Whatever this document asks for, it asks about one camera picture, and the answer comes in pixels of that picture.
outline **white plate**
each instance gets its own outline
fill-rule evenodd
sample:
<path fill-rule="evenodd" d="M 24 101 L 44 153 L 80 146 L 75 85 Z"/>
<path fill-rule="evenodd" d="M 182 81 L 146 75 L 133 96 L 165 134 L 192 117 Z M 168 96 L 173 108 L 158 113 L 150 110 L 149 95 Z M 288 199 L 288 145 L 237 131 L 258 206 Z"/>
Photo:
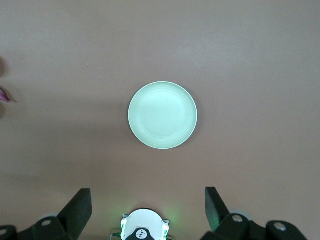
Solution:
<path fill-rule="evenodd" d="M 194 132 L 197 107 L 181 86 L 157 81 L 141 88 L 132 98 L 128 112 L 134 135 L 155 149 L 183 144 Z"/>

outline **plate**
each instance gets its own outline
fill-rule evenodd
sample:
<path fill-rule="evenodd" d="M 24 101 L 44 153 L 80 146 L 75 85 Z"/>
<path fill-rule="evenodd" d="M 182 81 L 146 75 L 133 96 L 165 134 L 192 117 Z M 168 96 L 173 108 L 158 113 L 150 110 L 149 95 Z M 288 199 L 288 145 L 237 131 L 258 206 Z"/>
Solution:
<path fill-rule="evenodd" d="M 195 101 L 181 86 L 157 81 L 141 88 L 128 111 L 134 135 L 155 149 L 172 149 L 194 132 L 198 112 Z"/>

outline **white robot part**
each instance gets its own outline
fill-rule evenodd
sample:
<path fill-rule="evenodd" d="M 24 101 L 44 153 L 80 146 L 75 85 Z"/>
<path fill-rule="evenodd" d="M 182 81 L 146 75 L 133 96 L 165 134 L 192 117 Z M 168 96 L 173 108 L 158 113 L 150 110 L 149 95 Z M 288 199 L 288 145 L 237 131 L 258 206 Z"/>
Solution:
<path fill-rule="evenodd" d="M 169 222 L 169 220 L 162 219 L 155 211 L 145 208 L 135 210 L 130 215 L 123 214 L 121 221 L 121 239 L 126 240 L 129 238 L 138 240 L 150 239 L 151 237 L 154 240 L 166 240 L 169 231 Z"/>

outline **purple object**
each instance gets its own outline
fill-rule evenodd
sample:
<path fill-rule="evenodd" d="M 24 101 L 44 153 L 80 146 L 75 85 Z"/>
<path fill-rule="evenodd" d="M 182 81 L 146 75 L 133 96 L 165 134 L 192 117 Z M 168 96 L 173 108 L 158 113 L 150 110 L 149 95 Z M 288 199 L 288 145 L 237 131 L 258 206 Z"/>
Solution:
<path fill-rule="evenodd" d="M 10 101 L 7 98 L 5 91 L 3 91 L 1 88 L 0 88 L 0 100 L 5 101 L 6 103 L 8 103 Z"/>

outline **round plate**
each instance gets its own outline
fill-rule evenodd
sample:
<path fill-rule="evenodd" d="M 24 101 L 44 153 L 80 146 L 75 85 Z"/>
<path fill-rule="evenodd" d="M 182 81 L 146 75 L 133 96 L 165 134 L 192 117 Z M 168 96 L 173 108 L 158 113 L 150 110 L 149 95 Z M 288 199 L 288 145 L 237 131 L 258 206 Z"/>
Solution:
<path fill-rule="evenodd" d="M 181 86 L 157 81 L 141 88 L 128 112 L 134 135 L 155 149 L 171 149 L 183 144 L 197 124 L 197 107 Z"/>

